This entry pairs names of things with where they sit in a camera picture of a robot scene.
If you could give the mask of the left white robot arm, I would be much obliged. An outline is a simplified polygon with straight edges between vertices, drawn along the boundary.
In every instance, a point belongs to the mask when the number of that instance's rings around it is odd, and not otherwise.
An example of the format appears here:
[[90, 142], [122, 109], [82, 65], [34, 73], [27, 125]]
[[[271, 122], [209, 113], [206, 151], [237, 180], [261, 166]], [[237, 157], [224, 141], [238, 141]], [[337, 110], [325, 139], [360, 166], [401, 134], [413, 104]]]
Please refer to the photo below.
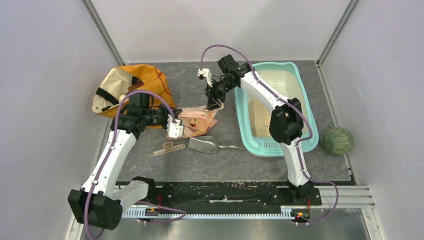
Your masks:
[[130, 150], [148, 126], [160, 126], [171, 137], [182, 136], [184, 127], [178, 119], [182, 111], [148, 90], [135, 90], [122, 99], [93, 172], [79, 190], [73, 189], [68, 195], [78, 223], [86, 228], [114, 230], [129, 207], [139, 201], [152, 204], [156, 200], [152, 178], [136, 176], [119, 190], [115, 188], [117, 178]]

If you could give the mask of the pink cat litter bag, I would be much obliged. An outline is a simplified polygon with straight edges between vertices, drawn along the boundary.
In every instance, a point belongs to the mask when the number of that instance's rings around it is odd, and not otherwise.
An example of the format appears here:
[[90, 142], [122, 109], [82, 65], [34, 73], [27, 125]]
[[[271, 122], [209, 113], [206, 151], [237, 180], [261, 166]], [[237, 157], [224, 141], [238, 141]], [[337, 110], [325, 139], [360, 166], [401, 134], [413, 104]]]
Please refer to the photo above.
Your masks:
[[214, 110], [207, 110], [206, 105], [198, 107], [183, 107], [181, 109], [182, 112], [176, 116], [176, 119], [182, 121], [184, 131], [183, 136], [177, 139], [198, 137], [206, 134], [218, 122], [218, 120], [215, 119], [215, 116], [218, 111], [222, 110], [223, 108], [224, 105], [222, 105], [221, 108]]

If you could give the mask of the wooden bag clip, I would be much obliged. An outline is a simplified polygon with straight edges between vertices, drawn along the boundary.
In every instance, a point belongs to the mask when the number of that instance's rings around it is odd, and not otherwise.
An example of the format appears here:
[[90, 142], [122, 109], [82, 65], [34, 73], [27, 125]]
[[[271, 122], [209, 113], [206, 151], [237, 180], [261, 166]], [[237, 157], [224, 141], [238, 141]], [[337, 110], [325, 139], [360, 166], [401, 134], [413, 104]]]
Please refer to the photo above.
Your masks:
[[186, 145], [184, 143], [174, 145], [174, 143], [171, 142], [171, 141], [164, 143], [162, 146], [163, 146], [162, 149], [156, 150], [152, 153], [154, 157], [164, 155], [164, 154], [167, 154], [167, 153], [171, 153], [171, 152], [175, 152], [175, 151], [178, 151], [178, 150], [182, 150], [186, 147]]

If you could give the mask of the teal litter box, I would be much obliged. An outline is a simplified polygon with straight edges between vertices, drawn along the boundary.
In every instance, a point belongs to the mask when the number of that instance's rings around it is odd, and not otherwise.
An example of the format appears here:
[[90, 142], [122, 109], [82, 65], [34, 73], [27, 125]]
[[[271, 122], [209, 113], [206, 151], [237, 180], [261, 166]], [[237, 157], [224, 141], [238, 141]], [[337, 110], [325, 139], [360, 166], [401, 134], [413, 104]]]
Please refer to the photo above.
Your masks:
[[[312, 151], [319, 142], [319, 133], [299, 69], [293, 62], [259, 62], [253, 67], [258, 75], [272, 88], [289, 99], [297, 98], [301, 102], [302, 114], [312, 129], [312, 138], [302, 142], [304, 153]], [[280, 144], [271, 137], [268, 110], [250, 93], [235, 88], [235, 105], [241, 139], [249, 153], [256, 157], [282, 157]]]

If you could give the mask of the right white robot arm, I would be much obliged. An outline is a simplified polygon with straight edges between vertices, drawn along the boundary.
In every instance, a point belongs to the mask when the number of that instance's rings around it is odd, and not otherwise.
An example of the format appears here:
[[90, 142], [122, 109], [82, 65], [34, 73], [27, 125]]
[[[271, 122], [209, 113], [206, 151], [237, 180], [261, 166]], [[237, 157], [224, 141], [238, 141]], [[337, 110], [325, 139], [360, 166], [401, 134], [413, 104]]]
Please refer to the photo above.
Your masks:
[[206, 80], [206, 108], [214, 110], [221, 107], [226, 94], [234, 88], [243, 89], [259, 100], [271, 115], [268, 128], [270, 135], [283, 151], [288, 172], [289, 200], [296, 205], [302, 204], [309, 198], [314, 186], [306, 169], [302, 149], [303, 127], [309, 127], [310, 124], [302, 113], [301, 102], [297, 98], [288, 98], [271, 87], [249, 61], [238, 64], [229, 54], [217, 63], [223, 73], [219, 81], [213, 80], [210, 70], [203, 66], [197, 72], [200, 80]]

